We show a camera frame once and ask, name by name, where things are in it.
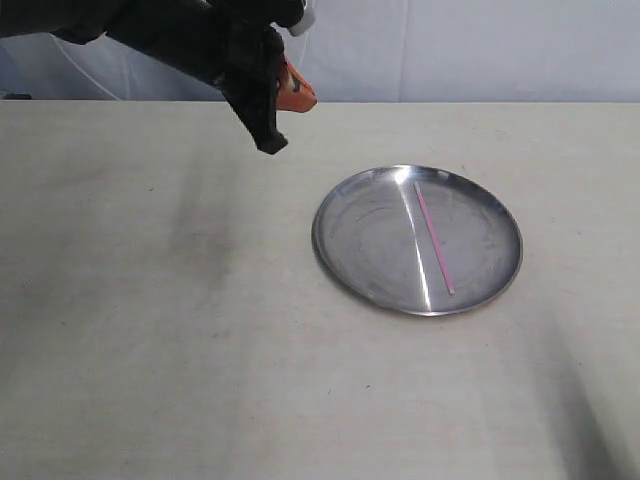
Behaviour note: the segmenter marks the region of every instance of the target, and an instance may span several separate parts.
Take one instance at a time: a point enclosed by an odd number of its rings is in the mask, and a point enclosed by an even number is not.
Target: stainless steel plate
[[[324,200],[313,224],[320,261],[374,304],[437,316],[496,298],[522,262],[518,226],[493,195],[438,169],[359,173]]]

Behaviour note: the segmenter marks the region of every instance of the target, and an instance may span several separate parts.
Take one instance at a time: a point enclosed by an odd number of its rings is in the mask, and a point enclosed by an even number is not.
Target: white backdrop
[[[324,101],[637,101],[637,0],[315,0],[289,54]],[[219,98],[108,39],[4,41],[37,98]]]

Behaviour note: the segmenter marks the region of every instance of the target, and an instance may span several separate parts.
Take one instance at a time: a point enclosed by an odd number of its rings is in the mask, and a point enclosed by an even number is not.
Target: white table surface
[[[640,106],[280,126],[269,157],[224,104],[0,103],[0,478],[604,478],[605,441],[637,463]],[[517,218],[489,307],[393,315],[318,268],[323,197],[396,163]]]

